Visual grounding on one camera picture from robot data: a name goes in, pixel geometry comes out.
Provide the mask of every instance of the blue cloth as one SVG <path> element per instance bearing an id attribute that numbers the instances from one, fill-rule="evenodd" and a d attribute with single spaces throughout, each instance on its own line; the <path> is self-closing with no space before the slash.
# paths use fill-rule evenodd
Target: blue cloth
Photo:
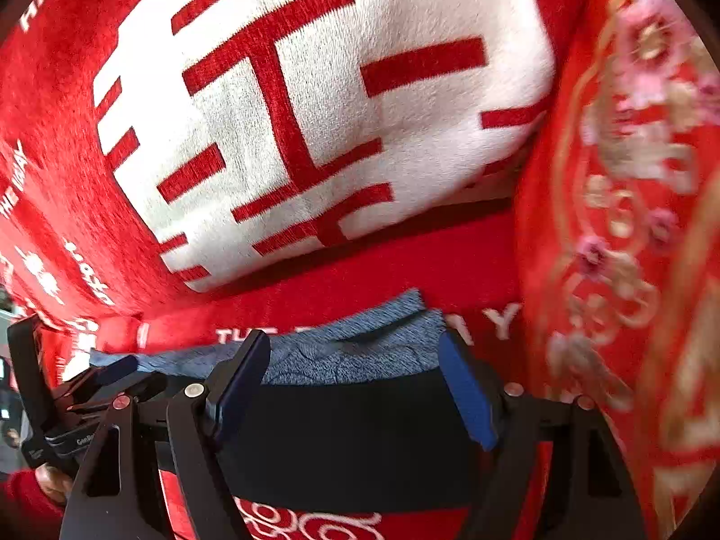
<path id="1" fill-rule="evenodd" d="M 264 384 L 357 384 L 418 374 L 438 366 L 443 315 L 427 310 L 414 288 L 373 309 L 322 327 L 271 335 L 270 365 Z M 230 359 L 240 342 L 135 355 L 141 371 L 205 379 L 220 361 Z M 99 351 L 90 364 L 107 366 L 124 355 Z"/>

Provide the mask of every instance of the folded cloth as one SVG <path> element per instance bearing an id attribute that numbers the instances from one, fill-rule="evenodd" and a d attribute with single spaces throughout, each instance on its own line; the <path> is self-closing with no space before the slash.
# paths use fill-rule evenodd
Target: folded cloth
<path id="1" fill-rule="evenodd" d="M 426 310 L 419 290 L 316 329 L 272 335 L 264 384 L 357 384 L 418 374 L 438 366 L 442 313 Z M 240 341 L 156 355 L 138 353 L 141 371 L 205 379 L 230 359 Z M 107 366 L 124 355 L 92 351 L 90 364 Z"/>

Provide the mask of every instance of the pink flower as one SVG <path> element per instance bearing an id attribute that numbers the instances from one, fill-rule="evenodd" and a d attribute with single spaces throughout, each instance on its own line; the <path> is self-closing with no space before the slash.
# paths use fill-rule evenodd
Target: pink flower
<path id="1" fill-rule="evenodd" d="M 705 73 L 697 82 L 703 120 L 708 124 L 720 126 L 720 73 Z"/>
<path id="2" fill-rule="evenodd" d="M 618 13 L 617 68 L 636 108 L 665 100 L 665 82 L 682 63 L 692 37 L 674 0 L 638 0 Z"/>
<path id="3" fill-rule="evenodd" d="M 597 235 L 586 235 L 577 243 L 580 273 L 590 280 L 598 280 L 608 262 L 608 243 Z"/>
<path id="4" fill-rule="evenodd" d="M 650 245 L 654 250 L 666 252 L 678 238 L 678 216 L 669 209 L 653 209 L 647 215 Z"/>

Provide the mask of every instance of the floral fabric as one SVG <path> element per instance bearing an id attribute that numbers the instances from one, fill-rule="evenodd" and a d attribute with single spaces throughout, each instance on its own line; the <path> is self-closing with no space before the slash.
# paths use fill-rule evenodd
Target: floral fabric
<path id="1" fill-rule="evenodd" d="M 536 393 L 600 402 L 652 538 L 720 454 L 720 72 L 674 0 L 589 0 L 516 201 Z"/>

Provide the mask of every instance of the red sleeve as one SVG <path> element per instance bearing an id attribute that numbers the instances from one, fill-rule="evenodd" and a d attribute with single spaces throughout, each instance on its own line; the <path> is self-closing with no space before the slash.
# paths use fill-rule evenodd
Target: red sleeve
<path id="1" fill-rule="evenodd" d="M 40 534 L 37 540 L 58 540 L 63 509 L 42 492 L 32 470 L 13 473 L 0 486 L 0 492 L 5 494 L 10 509 L 14 509 L 23 521 L 34 523 Z"/>

